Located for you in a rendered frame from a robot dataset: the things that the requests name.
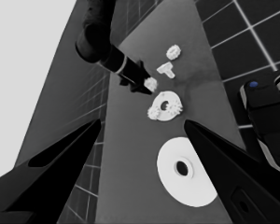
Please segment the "small white toothed gear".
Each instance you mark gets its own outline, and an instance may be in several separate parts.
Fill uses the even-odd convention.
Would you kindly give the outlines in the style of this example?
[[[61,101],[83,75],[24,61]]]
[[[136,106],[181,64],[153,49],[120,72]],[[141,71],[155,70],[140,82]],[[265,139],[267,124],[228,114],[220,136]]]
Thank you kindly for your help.
[[[158,107],[152,106],[148,109],[147,116],[150,119],[157,120],[160,115],[160,112],[161,112],[161,110]]]
[[[179,57],[181,53],[181,48],[178,45],[173,45],[166,51],[166,57],[173,61]]]
[[[151,92],[154,92],[158,88],[158,81],[154,77],[149,77],[145,80],[144,86]]]
[[[183,106],[179,102],[168,104],[168,111],[171,115],[179,115],[183,111]]]

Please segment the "small white T-shaped piece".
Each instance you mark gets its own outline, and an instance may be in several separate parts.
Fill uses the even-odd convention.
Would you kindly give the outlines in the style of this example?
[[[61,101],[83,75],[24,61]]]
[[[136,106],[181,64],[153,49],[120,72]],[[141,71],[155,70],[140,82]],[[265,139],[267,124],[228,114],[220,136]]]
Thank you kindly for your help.
[[[170,62],[161,65],[157,69],[157,71],[160,74],[165,74],[166,76],[168,76],[168,78],[174,78],[175,77],[175,74],[173,72],[173,65]]]

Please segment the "large thick white disc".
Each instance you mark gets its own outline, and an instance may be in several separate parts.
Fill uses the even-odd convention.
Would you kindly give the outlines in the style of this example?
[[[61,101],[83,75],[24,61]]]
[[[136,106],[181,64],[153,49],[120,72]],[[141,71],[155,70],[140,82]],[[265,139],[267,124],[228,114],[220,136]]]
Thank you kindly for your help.
[[[167,192],[184,205],[203,207],[217,197],[217,191],[187,137],[172,138],[163,144],[157,157],[157,170]]]

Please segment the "white round carrier with pins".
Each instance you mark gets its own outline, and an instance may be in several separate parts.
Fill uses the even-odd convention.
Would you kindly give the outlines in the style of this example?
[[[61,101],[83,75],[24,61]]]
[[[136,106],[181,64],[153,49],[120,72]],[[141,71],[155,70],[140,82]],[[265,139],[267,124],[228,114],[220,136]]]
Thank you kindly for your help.
[[[179,96],[173,91],[162,91],[159,95],[154,99],[152,106],[158,107],[161,112],[158,117],[158,121],[170,121],[174,119],[178,115],[171,115],[168,111],[168,104],[172,104],[174,102],[181,103]]]

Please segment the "dark robot body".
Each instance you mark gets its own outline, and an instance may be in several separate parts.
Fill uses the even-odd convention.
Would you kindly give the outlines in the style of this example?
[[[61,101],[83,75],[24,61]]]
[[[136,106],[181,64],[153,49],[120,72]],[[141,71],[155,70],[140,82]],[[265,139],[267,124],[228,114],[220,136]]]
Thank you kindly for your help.
[[[239,97],[265,159],[280,172],[280,70],[248,80]]]

